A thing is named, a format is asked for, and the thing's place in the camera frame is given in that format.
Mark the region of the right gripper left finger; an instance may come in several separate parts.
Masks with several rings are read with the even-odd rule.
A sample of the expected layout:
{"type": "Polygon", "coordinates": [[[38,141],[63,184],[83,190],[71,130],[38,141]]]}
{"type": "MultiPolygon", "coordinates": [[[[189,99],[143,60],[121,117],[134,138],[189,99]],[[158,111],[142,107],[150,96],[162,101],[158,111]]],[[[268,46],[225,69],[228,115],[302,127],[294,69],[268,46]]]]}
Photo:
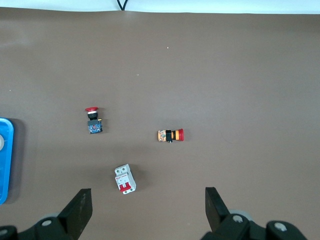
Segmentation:
{"type": "Polygon", "coordinates": [[[2,240],[77,240],[93,214],[92,190],[81,189],[57,215],[39,220],[18,232],[14,225],[0,227],[2,240]]]}

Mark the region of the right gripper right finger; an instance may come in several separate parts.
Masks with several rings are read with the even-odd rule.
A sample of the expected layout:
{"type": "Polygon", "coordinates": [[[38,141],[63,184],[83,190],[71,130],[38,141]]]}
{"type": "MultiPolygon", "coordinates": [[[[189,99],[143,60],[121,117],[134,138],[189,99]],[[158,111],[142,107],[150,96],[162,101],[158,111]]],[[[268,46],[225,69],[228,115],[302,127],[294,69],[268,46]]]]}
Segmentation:
{"type": "Polygon", "coordinates": [[[272,220],[261,227],[241,213],[231,213],[215,187],[205,188],[205,213],[211,228],[203,240],[305,240],[293,224],[272,220]]]}

